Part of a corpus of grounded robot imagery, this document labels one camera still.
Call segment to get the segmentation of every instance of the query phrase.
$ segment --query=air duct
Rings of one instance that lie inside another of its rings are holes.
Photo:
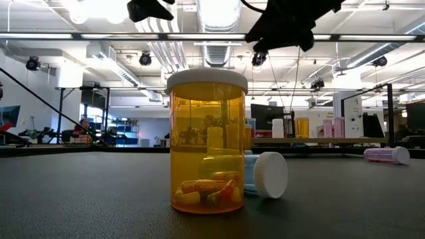
[[[239,0],[197,0],[198,24],[203,33],[234,33],[238,28]],[[203,46],[209,66],[223,67],[230,58],[231,46]]]
[[[408,26],[400,29],[397,31],[396,34],[406,34],[406,35],[423,35],[425,34],[425,16],[420,17],[413,23],[410,23]],[[372,62],[385,54],[392,52],[407,43],[380,43],[375,44],[374,46],[370,47],[369,49],[363,51],[362,53],[358,54],[357,56],[354,56],[350,58],[347,61],[347,67],[348,68],[357,68],[359,66],[362,66],[366,63]]]

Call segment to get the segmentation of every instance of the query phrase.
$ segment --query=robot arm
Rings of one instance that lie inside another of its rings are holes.
[[[163,0],[174,4],[175,0]],[[241,0],[249,9],[262,13],[250,32],[245,36],[246,42],[257,41],[255,52],[299,46],[303,51],[314,45],[312,28],[315,21],[333,10],[341,9],[344,0],[268,0],[265,10],[257,9],[245,0]],[[127,4],[129,17],[133,22],[142,21],[147,17],[173,20],[157,0],[131,0]]]

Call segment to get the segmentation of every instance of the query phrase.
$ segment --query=capsule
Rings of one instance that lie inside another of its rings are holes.
[[[183,194],[179,197],[179,203],[183,205],[195,204],[201,201],[201,195],[199,192]]]
[[[224,186],[224,188],[220,191],[220,197],[223,200],[230,200],[230,197],[232,196],[234,187],[236,186],[235,180],[229,180],[227,184]]]
[[[239,180],[239,173],[236,171],[216,172],[212,174],[212,179],[223,180],[223,181],[229,181],[233,179],[237,182]]]
[[[242,201],[242,197],[240,196],[240,189],[238,187],[235,187],[232,193],[232,196],[230,196],[230,200],[232,202],[240,202]]]
[[[180,187],[178,187],[174,193],[174,201],[179,202],[182,195],[183,195],[183,191],[181,190]]]
[[[207,205],[209,206],[217,206],[218,204],[220,204],[220,201],[220,192],[215,192],[207,196]]]
[[[220,191],[227,184],[227,181],[214,181],[209,179],[200,179],[196,181],[184,181],[180,187],[183,193],[193,193],[202,190],[209,190],[212,193]]]

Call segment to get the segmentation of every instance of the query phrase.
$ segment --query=pill bottle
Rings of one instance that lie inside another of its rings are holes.
[[[309,118],[296,118],[295,124],[297,138],[309,138]]]
[[[405,147],[366,149],[363,153],[366,161],[408,165],[409,150]]]
[[[243,206],[247,92],[246,78],[228,70],[190,69],[168,79],[172,207],[212,214]]]
[[[273,138],[283,138],[284,136],[285,136],[284,120],[283,119],[273,119],[272,120],[272,137]]]
[[[332,119],[323,120],[323,131],[324,131],[325,138],[333,137],[332,129],[333,129]]]
[[[336,117],[334,119],[335,138],[345,138],[345,121],[344,117]]]
[[[244,192],[278,199],[288,184],[288,166],[280,153],[245,155]]]
[[[251,125],[251,137],[255,137],[255,129],[257,124],[257,119],[254,118],[247,118],[245,122],[249,125]]]

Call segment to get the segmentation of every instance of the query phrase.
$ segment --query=person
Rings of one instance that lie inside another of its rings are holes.
[[[80,120],[80,125],[86,129],[86,130],[90,130],[90,124],[88,122],[88,119],[82,119]],[[88,138],[88,141],[92,140],[92,137],[90,137],[90,135],[87,134],[86,130],[82,129],[80,126],[75,125],[74,126],[74,131],[72,132],[72,136],[73,137],[77,137],[77,138]]]

